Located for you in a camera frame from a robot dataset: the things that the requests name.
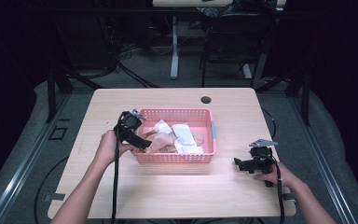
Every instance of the red plastic basket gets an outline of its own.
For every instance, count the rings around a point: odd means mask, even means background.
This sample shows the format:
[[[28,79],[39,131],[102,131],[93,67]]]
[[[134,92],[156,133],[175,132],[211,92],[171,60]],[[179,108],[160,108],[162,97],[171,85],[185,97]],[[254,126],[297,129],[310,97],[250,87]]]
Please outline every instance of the red plastic basket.
[[[204,153],[144,153],[141,149],[135,149],[132,154],[139,163],[186,163],[186,162],[210,162],[216,153],[216,136],[213,123],[213,115],[209,109],[141,109],[139,111],[145,118],[138,133],[153,128],[163,119],[171,127],[173,124],[187,123],[191,131],[202,133],[201,144]]]

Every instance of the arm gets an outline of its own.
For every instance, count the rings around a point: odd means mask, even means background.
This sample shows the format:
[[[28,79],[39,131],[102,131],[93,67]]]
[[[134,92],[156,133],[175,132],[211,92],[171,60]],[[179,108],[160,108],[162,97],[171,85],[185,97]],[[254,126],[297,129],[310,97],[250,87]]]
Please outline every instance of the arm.
[[[86,223],[92,201],[107,167],[115,160],[116,135],[107,131],[101,138],[95,157],[74,191],[63,203],[51,223]],[[120,156],[132,145],[120,144]]]
[[[283,163],[278,162],[278,166],[281,170],[282,185],[295,193],[307,223],[336,223],[319,204],[307,184],[290,172]],[[276,167],[272,165],[272,172],[270,174],[261,174],[257,178],[277,184]]]

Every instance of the table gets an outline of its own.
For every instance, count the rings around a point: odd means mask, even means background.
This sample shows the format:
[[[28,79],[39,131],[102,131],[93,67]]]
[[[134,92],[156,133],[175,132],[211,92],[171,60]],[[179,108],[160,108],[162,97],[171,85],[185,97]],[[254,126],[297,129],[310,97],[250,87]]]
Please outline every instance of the table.
[[[232,0],[213,0],[203,2],[202,0],[153,0],[153,7],[225,7]],[[278,0],[277,7],[284,7],[286,0]],[[177,20],[172,17],[172,63],[171,79],[177,79],[179,66],[179,50],[177,42]]]
[[[200,99],[212,99],[204,104]],[[120,158],[117,218],[278,217],[277,189],[239,171],[233,158],[250,160],[249,144],[270,140],[255,91],[247,88],[102,89],[94,92],[56,193],[65,199],[86,172],[101,134],[123,111],[142,108],[209,108],[217,152],[210,163],[140,164],[130,153]],[[276,149],[272,148],[278,159]],[[89,218],[110,218],[114,165],[103,176]],[[52,201],[54,217],[63,201]],[[285,201],[285,214],[296,213]]]

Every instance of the black wire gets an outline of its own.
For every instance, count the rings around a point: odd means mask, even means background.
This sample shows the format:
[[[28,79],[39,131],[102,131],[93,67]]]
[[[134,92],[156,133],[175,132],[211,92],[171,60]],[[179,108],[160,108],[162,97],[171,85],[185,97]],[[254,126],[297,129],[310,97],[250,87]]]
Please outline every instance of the black wire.
[[[269,157],[267,155],[264,155],[262,153],[257,153],[259,156],[267,158],[269,160],[272,161],[272,163],[275,165],[275,167],[277,168],[277,178],[278,178],[278,201],[279,201],[279,207],[281,209],[281,219],[280,219],[280,224],[283,224],[284,222],[284,206],[283,206],[283,196],[282,196],[282,177],[281,177],[281,169],[279,168],[278,162],[277,160],[272,156]]]
[[[46,180],[48,179],[48,177],[50,176],[50,174],[57,168],[57,166],[59,166],[63,161],[68,160],[69,156],[63,158],[62,160],[60,160],[59,162],[57,162],[49,171],[48,173],[45,175],[45,178],[43,179],[42,183],[40,184],[36,196],[34,197],[34,223],[38,224],[39,221],[37,219],[37,202],[39,201],[39,194],[40,194],[40,190],[43,188],[43,185],[45,184]]]
[[[120,119],[117,121],[117,130],[116,130],[116,149],[115,149],[115,177],[113,181],[113,199],[112,199],[112,217],[111,217],[111,223],[114,224],[116,220],[116,211],[117,211],[117,182],[118,182],[118,159],[120,157],[120,135],[118,132],[118,125],[120,123]]]
[[[261,220],[261,218],[258,217],[257,220],[258,220],[258,222],[260,222],[260,224],[264,224],[264,221]]]
[[[120,67],[127,75],[129,75],[130,77],[132,77],[133,79],[137,80],[138,82],[140,82],[145,88],[149,87],[153,87],[153,88],[159,88],[159,86],[147,81],[146,79],[139,77],[138,75],[136,75],[134,72],[132,72],[128,67],[124,66],[124,64],[122,64],[121,62],[117,61],[117,65],[118,67]]]
[[[271,114],[270,114],[265,108],[263,108],[263,106],[261,106],[261,109],[262,109],[262,110],[271,118],[271,120],[272,120],[272,124],[274,125],[274,131],[273,131],[273,133],[272,133],[272,135],[271,135],[271,138],[274,139],[275,134],[276,134],[276,132],[277,132],[277,124],[275,123],[275,119],[271,116]]]
[[[128,41],[124,42],[122,44],[121,52],[118,54],[118,60],[123,61],[132,58],[132,51],[137,48],[137,45],[134,43]]]
[[[82,77],[86,77],[88,79],[94,79],[97,77],[106,77],[107,75],[113,73],[115,71],[114,68],[106,68],[103,72],[93,75],[82,75]]]

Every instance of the office chair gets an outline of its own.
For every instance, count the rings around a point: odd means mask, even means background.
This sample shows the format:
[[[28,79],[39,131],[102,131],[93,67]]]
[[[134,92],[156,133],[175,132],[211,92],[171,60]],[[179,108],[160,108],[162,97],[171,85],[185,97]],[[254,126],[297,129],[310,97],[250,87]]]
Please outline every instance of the office chair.
[[[237,63],[241,65],[240,70],[247,63],[254,63],[250,83],[252,88],[260,55],[268,50],[275,24],[276,21],[264,13],[235,12],[210,18],[205,28],[205,43],[200,60],[201,87],[205,86],[208,62]]]

